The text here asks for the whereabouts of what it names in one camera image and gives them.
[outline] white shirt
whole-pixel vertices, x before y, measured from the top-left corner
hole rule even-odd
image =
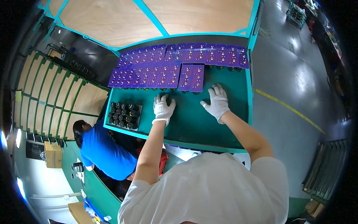
[[[279,160],[259,158],[249,171],[229,153],[206,152],[175,165],[155,184],[133,181],[118,223],[281,224],[288,204],[286,169]]]

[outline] blue shirt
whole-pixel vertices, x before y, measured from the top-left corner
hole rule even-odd
[[[104,119],[99,120],[82,134],[82,161],[84,166],[94,164],[107,176],[121,181],[134,172],[137,159],[111,139],[103,122]]]

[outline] gloved hand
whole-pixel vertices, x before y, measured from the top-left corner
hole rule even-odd
[[[176,102],[174,99],[172,99],[170,106],[168,106],[166,104],[167,96],[168,94],[160,98],[160,96],[158,95],[154,98],[153,109],[154,109],[155,119],[152,121],[152,124],[157,120],[166,120],[165,126],[169,124],[169,120],[170,117],[173,115]]]
[[[219,124],[225,124],[220,120],[221,116],[229,111],[229,105],[225,90],[220,84],[216,84],[213,88],[208,89],[210,95],[210,105],[201,101],[200,104],[205,108],[209,114],[213,115]]]

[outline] ceiling light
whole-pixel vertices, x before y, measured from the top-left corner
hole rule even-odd
[[[16,135],[16,147],[20,147],[20,141],[21,141],[21,130],[18,129],[18,133]]]

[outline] purple circuit board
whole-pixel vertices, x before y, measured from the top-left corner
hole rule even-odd
[[[178,44],[176,46],[175,54],[174,54],[174,61],[176,62],[183,62],[183,53],[185,52],[185,44]]]
[[[242,46],[161,44],[123,52],[108,87],[179,88],[202,92],[204,65],[198,64],[249,68],[247,50]]]
[[[154,59],[156,63],[164,62],[165,50],[166,50],[166,44],[158,45],[158,50]]]
[[[237,53],[237,46],[228,45],[227,46],[227,62],[228,67],[239,67],[239,57]]]
[[[120,70],[118,68],[113,69],[110,80],[108,82],[108,87],[114,87],[115,81],[119,76]]]
[[[193,65],[182,65],[179,79],[179,91],[190,91],[190,84],[193,78]]]
[[[190,92],[203,92],[204,65],[193,65]]]
[[[206,44],[205,64],[216,65],[216,44]]]
[[[239,67],[240,68],[249,68],[249,63],[247,59],[247,51],[245,47],[237,46],[237,52],[239,54]]]
[[[227,66],[227,49],[225,44],[216,45],[216,65]]]
[[[169,64],[166,88],[171,88],[171,89],[177,88],[179,76],[180,76],[180,63]]]
[[[176,49],[175,44],[168,45],[166,47],[165,56],[164,56],[164,61],[165,62],[172,62],[174,60],[175,49]]]
[[[159,75],[159,67],[152,66],[149,68],[147,88],[156,88],[156,83]]]

